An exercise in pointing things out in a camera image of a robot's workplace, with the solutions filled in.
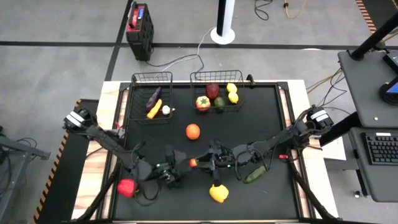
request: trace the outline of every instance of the desk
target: desk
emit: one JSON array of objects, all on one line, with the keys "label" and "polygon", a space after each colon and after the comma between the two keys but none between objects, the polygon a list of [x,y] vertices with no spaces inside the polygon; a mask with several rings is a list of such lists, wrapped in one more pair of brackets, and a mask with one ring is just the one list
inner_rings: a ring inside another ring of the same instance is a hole
[{"label": "desk", "polygon": [[[292,110],[295,116],[298,116],[303,110],[310,107],[310,103],[308,102],[307,92],[305,90],[305,85],[303,80],[256,80],[256,81],[287,82],[289,85]],[[97,109],[98,124],[104,129],[112,129],[113,127],[116,104],[119,96],[119,87],[121,83],[122,82],[104,82]],[[282,97],[282,104],[284,107],[284,114],[285,117],[288,118],[289,111],[287,109],[287,100],[283,90],[281,90],[281,97]],[[123,124],[124,112],[127,102],[127,94],[123,94],[121,102],[122,103],[119,115],[119,125]],[[286,119],[285,122],[286,125],[290,125],[290,119]],[[311,139],[310,143],[313,146],[319,146],[319,142],[315,139]],[[90,153],[99,147],[100,146],[98,143],[92,141],[88,146],[87,153]],[[106,155],[107,152],[105,150],[101,150],[96,154],[93,154],[85,161],[78,194],[76,196],[76,202],[72,218],[78,218],[80,215],[82,215],[83,212],[86,210],[86,208],[93,201],[96,194],[100,191]],[[308,147],[303,151],[303,159],[305,161],[305,168],[307,171],[307,177],[310,184],[310,188],[312,189],[313,193],[317,196],[322,205],[325,206],[325,208],[333,216],[338,217],[335,200],[333,198],[333,192],[331,191],[329,178],[326,171],[325,162],[323,160],[322,152]],[[115,157],[113,156],[113,159],[111,161],[111,167],[114,166],[115,162],[116,160]],[[300,201],[302,204],[304,216],[309,217],[310,210],[308,209],[307,198],[305,197],[305,194],[302,192],[301,188],[299,188],[299,192],[300,192]],[[103,218],[106,218],[108,216],[109,203],[110,203],[109,199],[111,196],[110,193],[111,192],[109,191],[104,200],[104,207],[102,212]]]}]

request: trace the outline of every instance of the wire basket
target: wire basket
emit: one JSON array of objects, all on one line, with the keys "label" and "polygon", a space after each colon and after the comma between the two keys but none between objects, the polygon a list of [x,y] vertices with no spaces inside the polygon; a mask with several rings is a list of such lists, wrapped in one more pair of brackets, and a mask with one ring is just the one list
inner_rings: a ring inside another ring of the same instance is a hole
[{"label": "wire basket", "polygon": [[[131,77],[129,119],[139,124],[167,124],[173,116],[173,74],[171,72],[135,73]],[[147,118],[146,104],[158,87],[162,88],[162,106],[154,118]],[[164,115],[161,109],[170,107],[170,114]]]},{"label": "wire basket", "polygon": [[[239,70],[230,71],[214,71],[214,72],[193,72],[190,76],[191,89],[192,89],[192,107],[196,110],[196,100],[200,96],[206,95],[206,85],[210,83],[218,84],[220,92],[218,94],[224,101],[224,107],[222,111],[238,111],[245,102],[244,94],[244,81],[242,72]],[[228,83],[234,83],[238,88],[238,103],[231,103],[228,99],[228,91],[226,86]],[[216,110],[216,106],[213,100],[211,106],[207,111],[219,111]]]}]

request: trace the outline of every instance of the gray floor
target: gray floor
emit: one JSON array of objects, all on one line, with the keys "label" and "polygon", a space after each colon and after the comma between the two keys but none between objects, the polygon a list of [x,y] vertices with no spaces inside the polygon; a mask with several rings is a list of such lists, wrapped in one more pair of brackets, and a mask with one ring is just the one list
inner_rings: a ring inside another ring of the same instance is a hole
[{"label": "gray floor", "polygon": [[[233,29],[235,44],[318,44],[357,45],[369,29],[355,0],[308,0],[296,20],[287,19],[282,0],[264,9],[269,21],[258,19],[252,0],[236,1]],[[155,24],[158,43],[198,43],[215,25],[216,1],[147,0]],[[300,2],[290,3],[294,12]],[[0,40],[51,42],[114,42],[126,1],[105,0],[3,0],[0,3]],[[0,125],[13,139],[35,138],[43,150],[56,152],[64,130],[63,117],[79,98],[98,99],[112,48],[96,47],[4,47],[0,46]],[[155,49],[151,63],[168,62],[194,54],[195,49]],[[240,70],[255,79],[304,79],[307,86],[335,73],[339,68],[337,51],[324,50],[243,50],[201,49],[204,70]],[[188,80],[200,68],[198,59],[174,65],[174,80]],[[136,72],[158,69],[134,60],[129,48],[119,51],[112,80],[129,80]],[[310,95],[318,104],[328,84]],[[345,81],[338,87],[348,89]],[[330,99],[338,94],[332,91]],[[349,93],[331,107],[354,111]],[[346,115],[328,109],[335,121]],[[28,169],[16,219],[31,220],[49,174],[55,153],[49,161],[34,161]],[[395,223],[398,204],[376,203],[371,198],[355,199],[359,189],[354,172],[329,172],[337,208],[347,220]]]}]

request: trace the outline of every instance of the black keyboard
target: black keyboard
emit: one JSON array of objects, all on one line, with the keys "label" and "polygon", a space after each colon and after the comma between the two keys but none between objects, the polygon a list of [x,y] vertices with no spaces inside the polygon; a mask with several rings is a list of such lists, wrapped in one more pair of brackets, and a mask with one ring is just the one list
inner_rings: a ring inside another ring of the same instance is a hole
[{"label": "black keyboard", "polygon": [[390,136],[362,133],[362,140],[367,148],[370,164],[398,165],[398,133],[390,133]]}]

